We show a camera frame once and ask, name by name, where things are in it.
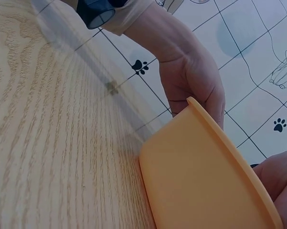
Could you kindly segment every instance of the paw print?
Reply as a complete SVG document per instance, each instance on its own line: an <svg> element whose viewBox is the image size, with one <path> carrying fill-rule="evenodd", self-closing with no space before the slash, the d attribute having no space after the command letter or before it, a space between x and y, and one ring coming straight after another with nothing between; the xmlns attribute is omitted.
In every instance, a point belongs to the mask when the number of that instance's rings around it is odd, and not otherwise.
<svg viewBox="0 0 287 229"><path fill-rule="evenodd" d="M283 131L283 128L287 126L287 124L285 124L285 119L277 119L277 122L274 121L275 127L274 127L274 131L279 131L280 133Z"/></svg>
<svg viewBox="0 0 287 229"><path fill-rule="evenodd" d="M142 62L140 60L136 60L135 64L132 66L132 69L136 71L136 74L139 75L141 73L142 75L145 74L145 71L149 69L148 66L143 66Z"/></svg>

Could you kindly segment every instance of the beige sleeve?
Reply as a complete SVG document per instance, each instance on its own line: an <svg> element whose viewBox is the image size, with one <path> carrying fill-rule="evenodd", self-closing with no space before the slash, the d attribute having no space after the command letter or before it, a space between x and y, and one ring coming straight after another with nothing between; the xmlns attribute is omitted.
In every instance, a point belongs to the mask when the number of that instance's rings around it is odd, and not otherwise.
<svg viewBox="0 0 287 229"><path fill-rule="evenodd" d="M121 36L154 0L128 0L102 28Z"/></svg>

